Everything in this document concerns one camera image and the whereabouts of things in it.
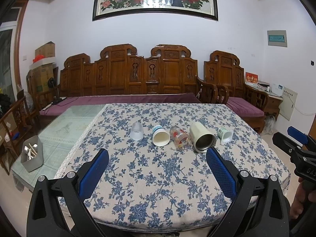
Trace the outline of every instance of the door frame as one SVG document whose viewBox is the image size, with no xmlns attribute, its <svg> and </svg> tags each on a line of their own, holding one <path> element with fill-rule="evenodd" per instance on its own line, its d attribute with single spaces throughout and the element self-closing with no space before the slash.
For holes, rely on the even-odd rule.
<svg viewBox="0 0 316 237">
<path fill-rule="evenodd" d="M 16 85 L 21 84 L 19 48 L 20 48 L 21 28 L 22 28 L 22 23 L 23 23 L 23 18 L 24 18 L 27 3 L 28 3 L 28 0 L 17 0 L 12 7 L 12 8 L 20 8 L 17 20 L 12 21 L 12 22 L 4 22 L 0 24 L 0 27 L 12 26 L 13 25 L 12 23 L 14 23 L 14 26 L 16 26 L 15 37 L 14 37 L 14 47 L 13 47 L 13 52 L 14 52 L 13 62 L 12 62 L 13 70 L 11 71 L 11 74 L 14 74 L 15 88 L 16 88 Z"/>
<path fill-rule="evenodd" d="M 12 29 L 11 45 L 10 45 L 10 75 L 11 75 L 13 94 L 14 94 L 14 100 L 11 102 L 14 103 L 16 101 L 16 95 L 17 95 L 17 86 L 16 86 L 17 83 L 15 82 L 15 77 L 12 75 L 14 74 L 14 46 L 15 46 L 14 40 L 15 40 L 16 24 L 11 24 L 11 25 L 7 24 L 7 26 L 5 27 L 1 25 L 0 27 L 0 32 L 10 30 L 10 29 Z"/>
</svg>

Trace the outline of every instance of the carved wood panel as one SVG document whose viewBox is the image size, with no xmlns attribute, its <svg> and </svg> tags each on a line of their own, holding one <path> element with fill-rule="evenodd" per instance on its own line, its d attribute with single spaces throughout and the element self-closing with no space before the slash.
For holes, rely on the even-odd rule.
<svg viewBox="0 0 316 237">
<path fill-rule="evenodd" d="M 205 81 L 224 85 L 233 97 L 243 97 L 244 69 L 239 66 L 239 59 L 232 53 L 214 51 L 210 61 L 204 62 Z"/>
<path fill-rule="evenodd" d="M 217 61 L 205 61 L 204 62 L 204 80 L 207 83 L 217 84 Z"/>
<path fill-rule="evenodd" d="M 60 92 L 61 96 L 68 96 L 68 69 L 60 71 Z"/>
<path fill-rule="evenodd" d="M 61 91 L 66 96 L 195 93 L 197 61 L 190 56 L 185 46 L 158 45 L 145 59 L 130 44 L 105 47 L 94 63 L 78 54 L 64 63 Z"/>
<path fill-rule="evenodd" d="M 151 50 L 151 57 L 146 59 L 146 82 L 158 81 L 159 93 L 195 93 L 198 67 L 197 61 L 190 56 L 191 52 L 185 46 L 157 45 Z"/>
<path fill-rule="evenodd" d="M 92 87 L 94 85 L 94 63 L 83 65 L 83 87 Z"/>
<path fill-rule="evenodd" d="M 82 96 L 83 94 L 83 71 L 84 65 L 90 63 L 90 57 L 85 53 L 67 58 L 64 62 L 67 73 L 68 93 L 67 96 Z"/>
</svg>

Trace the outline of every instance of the green and white cup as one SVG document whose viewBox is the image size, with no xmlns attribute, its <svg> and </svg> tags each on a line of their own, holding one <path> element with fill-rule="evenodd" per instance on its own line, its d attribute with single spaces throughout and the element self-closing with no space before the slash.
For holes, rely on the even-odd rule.
<svg viewBox="0 0 316 237">
<path fill-rule="evenodd" d="M 217 131 L 218 137 L 221 139 L 221 144 L 230 142 L 233 139 L 233 130 L 227 130 L 225 127 L 220 127 Z"/>
</svg>

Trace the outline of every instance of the human hand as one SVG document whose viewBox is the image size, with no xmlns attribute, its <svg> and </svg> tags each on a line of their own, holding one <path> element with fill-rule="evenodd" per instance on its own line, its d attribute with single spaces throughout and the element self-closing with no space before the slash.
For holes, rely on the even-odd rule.
<svg viewBox="0 0 316 237">
<path fill-rule="evenodd" d="M 299 178 L 298 182 L 300 185 L 296 190 L 296 194 L 291 205 L 290 216 L 292 219 L 297 219 L 300 214 L 303 213 L 303 203 L 306 200 L 306 191 L 303 189 L 303 178 Z M 316 202 L 316 191 L 312 191 L 308 195 L 308 199 L 310 202 Z"/>
</svg>

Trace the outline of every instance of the blue gripper pad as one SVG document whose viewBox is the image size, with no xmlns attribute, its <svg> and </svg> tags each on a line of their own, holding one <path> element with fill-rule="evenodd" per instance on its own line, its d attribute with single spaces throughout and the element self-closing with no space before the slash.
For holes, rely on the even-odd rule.
<svg viewBox="0 0 316 237">
<path fill-rule="evenodd" d="M 210 167 L 224 196 L 234 201 L 237 196 L 236 182 L 212 148 L 206 152 L 206 163 Z"/>
<path fill-rule="evenodd" d="M 80 181 L 79 199 L 82 202 L 91 197 L 108 164 L 109 153 L 106 149 L 102 149 L 101 154 L 97 157 Z"/>
<path fill-rule="evenodd" d="M 288 135 L 303 145 L 308 143 L 307 136 L 292 126 L 288 128 Z"/>
</svg>

